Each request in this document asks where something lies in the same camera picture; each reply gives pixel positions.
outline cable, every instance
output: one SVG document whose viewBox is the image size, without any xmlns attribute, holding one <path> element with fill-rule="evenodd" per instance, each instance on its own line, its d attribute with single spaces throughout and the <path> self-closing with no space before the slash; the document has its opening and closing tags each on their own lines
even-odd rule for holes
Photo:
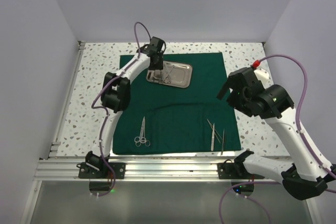
<svg viewBox="0 0 336 224">
<path fill-rule="evenodd" d="M 333 194 L 336 194 L 336 190 L 333 190 L 333 189 L 326 189 L 326 191 L 328 191 L 330 193 L 333 193 Z"/>
<path fill-rule="evenodd" d="M 316 162 L 334 179 L 336 179 L 336 175 L 329 170 L 328 168 L 324 167 L 323 162 L 320 160 L 320 158 L 317 156 L 317 154 L 314 152 L 314 150 L 312 149 L 312 147 L 310 146 L 310 144 L 308 143 L 308 140 L 305 136 L 305 134 L 302 132 L 302 127 L 301 127 L 301 123 L 300 123 L 300 112 L 301 112 L 301 107 L 302 107 L 302 103 L 303 100 L 306 96 L 306 91 L 307 91 L 307 86 L 308 86 L 308 77 L 307 77 L 307 72 L 304 68 L 304 66 L 295 58 L 291 57 L 291 56 L 287 56 L 287 55 L 270 55 L 270 56 L 266 56 L 264 58 L 262 58 L 261 60 L 257 60 L 253 63 L 253 67 L 254 66 L 258 66 L 262 61 L 273 58 L 273 57 L 282 57 L 282 58 L 286 58 L 289 59 L 293 62 L 295 62 L 300 69 L 302 70 L 303 73 L 303 79 L 304 79 L 304 83 L 303 83 L 303 91 L 302 91 L 302 95 L 300 98 L 300 101 L 298 103 L 298 107 L 296 110 L 296 114 L 295 114 L 295 123 L 297 125 L 298 128 L 298 132 L 303 140 L 303 143 L 305 144 L 306 148 L 308 149 L 308 151 L 310 152 L 310 154 L 313 156 L 313 158 L 316 160 Z"/>
<path fill-rule="evenodd" d="M 111 173 L 108 173 L 108 179 L 107 179 L 108 184 L 110 185 L 110 187 L 112 186 L 112 178 L 111 178 Z M 99 191 L 101 190 L 103 186 L 99 186 L 99 187 L 94 187 L 94 188 L 90 188 L 90 191 Z"/>
<path fill-rule="evenodd" d="M 94 101 L 93 101 L 93 103 L 92 103 L 92 105 L 91 105 L 91 108 L 92 108 L 92 109 L 104 109 L 105 112 L 106 112 L 106 116 L 105 116 L 105 118 L 104 118 L 104 121 L 103 121 L 103 123 L 102 123 L 102 125 L 101 125 L 100 132 L 99 132 L 99 150 L 100 150 L 100 155 L 101 155 L 101 158 L 103 159 L 104 164 L 107 166 L 107 168 L 108 168 L 108 169 L 112 172 L 112 174 L 113 174 L 113 182 L 112 182 L 112 185 L 111 185 L 110 189 L 109 189 L 107 192 L 102 193 L 102 194 L 97 193 L 96 196 L 98 196 L 98 197 L 101 197 L 101 196 L 104 196 L 104 195 L 107 195 L 108 193 L 110 193 L 110 191 L 112 191 L 112 189 L 114 188 L 114 185 L 116 184 L 116 181 L 115 181 L 115 172 L 114 172 L 113 168 L 109 165 L 109 163 L 106 161 L 106 159 L 105 159 L 105 157 L 104 157 L 104 153 L 103 153 L 103 147 L 102 147 L 102 144 L 101 144 L 101 142 L 102 142 L 102 134 L 103 134 L 103 130 L 104 130 L 104 128 L 105 128 L 106 122 L 107 122 L 107 120 L 108 120 L 110 114 L 109 114 L 109 111 L 108 111 L 108 109 L 107 109 L 106 107 L 104 107 L 104 106 L 95 106 L 95 104 L 96 104 L 96 102 L 98 101 L 98 99 L 102 96 L 102 94 L 106 91 L 106 89 L 107 89 L 108 87 L 110 87 L 111 84 L 112 84 L 114 81 L 116 81 L 117 79 L 119 79 L 120 77 L 122 77 L 123 74 L 125 74 L 126 71 L 127 71 L 127 70 L 128 70 L 128 69 L 129 69 L 135 62 L 137 62 L 137 60 L 140 58 L 141 50 L 140 50 L 140 43 L 139 43 L 139 39 L 138 39 L 138 35 L 137 35 L 137 31 L 136 31 L 136 30 L 137 30 L 137 29 L 136 29 L 136 28 L 137 28 L 137 27 L 136 27 L 137 24 L 142 25 L 142 26 L 145 28 L 145 30 L 146 30 L 146 32 L 147 32 L 147 34 L 148 34 L 148 36 L 149 36 L 149 39 L 151 39 L 151 35 L 150 35 L 148 29 L 145 27 L 145 25 L 144 25 L 143 23 L 141 23 L 141 22 L 135 22 L 135 24 L 134 24 L 134 36 L 135 36 L 135 41 L 136 41 L 136 43 L 137 43 L 137 46 L 138 46 L 138 52 L 139 52 L 137 58 L 134 59 L 130 64 L 128 64 L 128 66 L 125 67 L 125 68 L 123 69 L 123 71 L 120 73 L 120 75 L 118 75 L 118 76 L 112 78 L 112 79 L 111 79 L 111 80 L 110 80 L 110 81 L 109 81 L 109 82 L 102 88 L 102 90 L 98 93 L 97 97 L 94 99 Z"/>
<path fill-rule="evenodd" d="M 224 224 L 224 220 L 223 220 L 223 216 L 222 216 L 222 203 L 223 203 L 223 200 L 224 200 L 224 197 L 225 195 L 227 195 L 227 193 L 237 187 L 237 186 L 243 186 L 243 185 L 251 185 L 251 184 L 267 184 L 267 185 L 278 185 L 279 183 L 278 182 L 273 182 L 273 181 L 253 181 L 253 182 L 243 182 L 243 183 L 239 183 L 239 184 L 236 184 L 234 186 L 230 186 L 224 193 L 223 195 L 221 196 L 220 198 L 220 201 L 219 201 L 219 208 L 218 208 L 218 213 L 219 213 L 219 218 L 221 220 L 221 223 Z M 247 199 L 253 201 L 254 203 L 256 203 L 257 205 L 259 205 L 267 214 L 267 218 L 268 218 L 268 223 L 271 223 L 271 217 L 270 217 L 270 214 L 269 212 L 267 211 L 267 209 L 262 206 L 257 200 L 253 199 L 253 198 L 249 198 L 247 197 Z"/>
<path fill-rule="evenodd" d="M 261 207 L 264 211 L 265 211 L 265 213 L 266 213 L 266 215 L 267 215 L 267 219 L 268 219 L 268 223 L 269 224 L 271 224 L 271 215 L 269 214 L 269 211 L 259 202 L 259 201 L 257 201 L 256 199 L 253 199 L 252 197 L 250 197 L 250 196 L 248 196 L 248 197 L 245 197 L 244 195 L 241 195 L 241 194 L 238 194 L 239 196 L 241 196 L 241 197 L 243 197 L 243 198 L 245 198 L 245 199 L 248 199 L 248 200 L 250 200 L 250 201 L 252 201 L 252 202 L 254 202 L 255 204 L 257 204 L 259 207 Z"/>
<path fill-rule="evenodd" d="M 248 179 L 248 182 L 254 181 L 254 174 L 252 174 L 251 178 Z"/>
</svg>

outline red connector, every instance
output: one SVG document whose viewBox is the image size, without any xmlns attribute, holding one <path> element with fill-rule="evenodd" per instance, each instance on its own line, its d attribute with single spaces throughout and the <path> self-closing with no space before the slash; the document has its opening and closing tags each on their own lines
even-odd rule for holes
<svg viewBox="0 0 336 224">
<path fill-rule="evenodd" d="M 256 60 L 255 62 L 253 62 L 252 67 L 253 67 L 254 69 L 257 69 L 257 67 L 259 67 L 259 65 L 260 65 L 260 61 L 259 61 L 259 60 Z"/>
</svg>

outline white wall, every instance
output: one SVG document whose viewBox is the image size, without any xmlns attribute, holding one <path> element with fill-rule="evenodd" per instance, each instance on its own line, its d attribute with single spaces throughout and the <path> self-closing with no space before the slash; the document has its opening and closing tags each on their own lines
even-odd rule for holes
<svg viewBox="0 0 336 224">
<path fill-rule="evenodd" d="M 46 157 L 77 41 L 56 0 L 0 0 L 0 223 L 19 223 Z"/>
<path fill-rule="evenodd" d="M 335 0 L 291 0 L 266 43 L 266 53 L 288 54 L 308 72 L 308 92 L 302 121 L 319 149 L 336 163 Z M 291 62 L 269 60 L 274 80 L 282 84 L 296 104 L 301 95 L 302 73 Z M 335 182 L 330 183 L 336 189 Z M 335 223 L 336 195 L 317 198 L 324 223 Z"/>
<path fill-rule="evenodd" d="M 78 40 L 134 41 L 143 21 L 167 41 L 266 41 L 289 0 L 57 0 Z"/>
</svg>

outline forceps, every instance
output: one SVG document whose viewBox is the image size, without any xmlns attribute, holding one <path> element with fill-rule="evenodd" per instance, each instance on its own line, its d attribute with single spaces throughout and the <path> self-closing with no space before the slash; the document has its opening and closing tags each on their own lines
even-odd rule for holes
<svg viewBox="0 0 336 224">
<path fill-rule="evenodd" d="M 145 117 L 143 117 L 143 119 L 142 119 L 140 135 L 136 136 L 134 138 L 134 141 L 135 141 L 135 145 L 137 147 L 139 147 L 141 144 L 145 144 L 145 146 L 147 146 L 147 147 L 151 145 L 151 142 L 148 141 L 145 137 Z"/>
</svg>

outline purple tube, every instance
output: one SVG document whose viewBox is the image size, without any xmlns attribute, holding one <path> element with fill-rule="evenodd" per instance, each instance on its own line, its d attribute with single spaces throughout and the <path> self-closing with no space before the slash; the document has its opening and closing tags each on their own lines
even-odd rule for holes
<svg viewBox="0 0 336 224">
<path fill-rule="evenodd" d="M 333 189 L 326 189 L 326 191 L 328 191 L 330 193 L 333 193 L 333 194 L 336 194 L 336 190 L 333 190 Z"/>
<path fill-rule="evenodd" d="M 310 152 L 310 154 L 313 156 L 313 158 L 316 160 L 316 162 L 322 166 L 323 165 L 323 162 L 320 160 L 320 158 L 316 155 L 316 153 L 314 152 L 314 150 L 311 148 L 310 144 L 308 143 L 308 140 L 305 136 L 304 133 L 300 132 L 302 130 L 302 127 L 301 127 L 301 124 L 300 124 L 300 112 L 301 112 L 301 107 L 302 107 L 302 103 L 303 103 L 303 100 L 306 96 L 306 91 L 307 91 L 307 86 L 308 86 L 308 77 L 307 77 L 307 72 L 304 68 L 304 66 L 295 58 L 291 57 L 291 56 L 287 56 L 287 55 L 270 55 L 270 56 L 266 56 L 264 58 L 262 58 L 259 62 L 262 62 L 264 60 L 267 60 L 267 59 L 270 59 L 270 58 L 273 58 L 273 57 L 281 57 L 281 58 L 286 58 L 286 59 L 289 59 L 293 62 L 295 62 L 299 67 L 300 69 L 302 70 L 302 73 L 303 73 L 303 78 L 304 78 L 304 83 L 303 83 L 303 91 L 302 91 L 302 95 L 301 95 L 301 98 L 300 98 L 300 101 L 298 103 L 298 107 L 297 107 L 297 110 L 296 110 L 296 114 L 295 114 L 295 123 L 297 125 L 297 128 L 298 128 L 298 131 L 299 131 L 299 134 L 302 138 L 302 141 L 303 143 L 305 144 L 306 148 L 308 149 L 308 151 Z M 336 175 L 329 169 L 327 168 L 323 168 L 331 177 L 333 177 L 334 179 L 336 179 Z"/>
<path fill-rule="evenodd" d="M 102 141 L 102 134 L 103 134 L 103 130 L 104 130 L 104 128 L 105 128 L 105 125 L 106 125 L 106 122 L 107 122 L 107 120 L 108 120 L 108 118 L 109 118 L 109 111 L 107 110 L 107 108 L 106 107 L 104 107 L 104 106 L 95 106 L 95 104 L 96 104 L 96 102 L 98 101 L 98 99 L 101 97 L 101 95 L 106 91 L 106 89 L 114 82 L 114 81 L 116 81 L 117 79 L 119 79 L 120 77 L 122 77 L 122 75 L 123 74 L 125 74 L 125 72 L 132 66 L 132 65 L 134 65 L 134 63 L 135 62 L 137 62 L 137 60 L 139 59 L 139 57 L 140 57 L 140 54 L 141 54 L 141 51 L 140 51 L 140 43 L 139 43 L 139 40 L 138 40 L 138 36 L 137 36 L 137 24 L 140 24 L 140 25 L 142 25 L 144 28 L 145 28 L 145 30 L 147 31 L 147 34 L 148 34 L 148 36 L 149 36 L 149 39 L 151 39 L 151 35 L 149 34 L 149 31 L 148 31 L 148 29 L 145 27 L 145 25 L 144 24 L 142 24 L 141 22 L 136 22 L 135 24 L 134 24 L 134 35 L 135 35 L 135 41 L 136 41 L 136 43 L 137 43 L 137 46 L 138 46 L 138 52 L 139 52 L 139 54 L 138 54 L 138 57 L 136 58 L 136 59 L 134 59 L 126 68 L 124 68 L 124 70 L 120 73 L 120 75 L 119 76 L 116 76 L 116 77 L 114 77 L 114 78 L 112 78 L 103 88 L 102 88 L 102 90 L 98 93 L 98 95 L 96 96 L 96 98 L 94 99 L 94 101 L 93 101 L 93 103 L 92 103 L 92 105 L 91 105 L 91 108 L 92 109 L 104 109 L 105 110 L 105 112 L 106 112 L 106 116 L 105 116 L 105 118 L 104 118 L 104 121 L 103 121 L 103 123 L 101 124 L 101 128 L 100 128 L 100 132 L 99 132 L 99 150 L 100 150 L 100 155 L 101 155 L 101 158 L 103 159 L 103 162 L 104 162 L 104 164 L 107 166 L 107 168 L 112 172 L 112 174 L 113 174 L 113 182 L 112 182 L 112 185 L 111 185 L 111 187 L 109 188 L 109 190 L 108 191 L 106 191 L 105 193 L 102 193 L 102 194 L 96 194 L 96 196 L 98 196 L 98 197 L 101 197 L 101 196 L 104 196 L 104 195 L 107 195 L 108 193 L 110 193 L 110 191 L 112 191 L 112 189 L 114 188 L 114 185 L 116 184 L 116 181 L 115 181 L 115 172 L 114 172 L 114 170 L 113 170 L 113 168 L 109 165 L 109 163 L 108 163 L 108 161 L 105 159 L 105 157 L 104 157 L 104 153 L 103 153 L 103 148 L 102 148 L 102 145 L 101 145 L 101 141 Z"/>
<path fill-rule="evenodd" d="M 223 200 L 224 200 L 224 197 L 225 195 L 227 195 L 227 193 L 232 190 L 233 188 L 237 187 L 237 186 L 243 186 L 243 185 L 252 185 L 252 184 L 266 184 L 266 185 L 278 185 L 279 183 L 278 182 L 273 182 L 273 181 L 250 181 L 250 182 L 243 182 L 243 183 L 239 183 L 239 184 L 236 184 L 234 186 L 230 186 L 224 193 L 223 195 L 221 196 L 220 198 L 220 201 L 219 201 L 219 208 L 218 208 L 218 213 L 219 213 L 219 218 L 221 220 L 221 223 L 224 224 L 224 220 L 223 220 L 223 216 L 222 216 L 222 203 L 223 203 Z M 271 218 L 270 218 L 270 214 L 269 212 L 267 211 L 267 209 L 262 206 L 258 201 L 256 201 L 255 199 L 253 198 L 249 198 L 247 197 L 249 200 L 253 201 L 254 203 L 258 204 L 267 214 L 267 217 L 268 217 L 268 223 L 271 223 Z"/>
</svg>

